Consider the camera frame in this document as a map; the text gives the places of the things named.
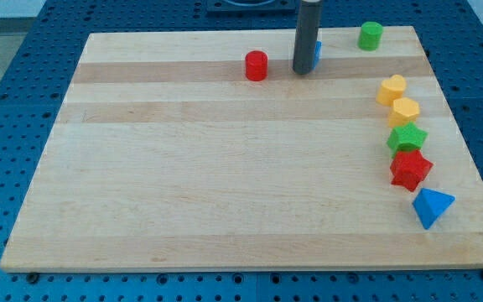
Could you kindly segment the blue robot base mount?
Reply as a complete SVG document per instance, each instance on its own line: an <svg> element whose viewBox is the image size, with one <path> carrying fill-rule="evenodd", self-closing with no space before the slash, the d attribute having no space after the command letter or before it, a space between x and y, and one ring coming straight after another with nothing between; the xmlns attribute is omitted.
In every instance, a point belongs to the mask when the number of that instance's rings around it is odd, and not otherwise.
<svg viewBox="0 0 483 302"><path fill-rule="evenodd" d="M294 13L298 0L206 0L207 16Z"/></svg>

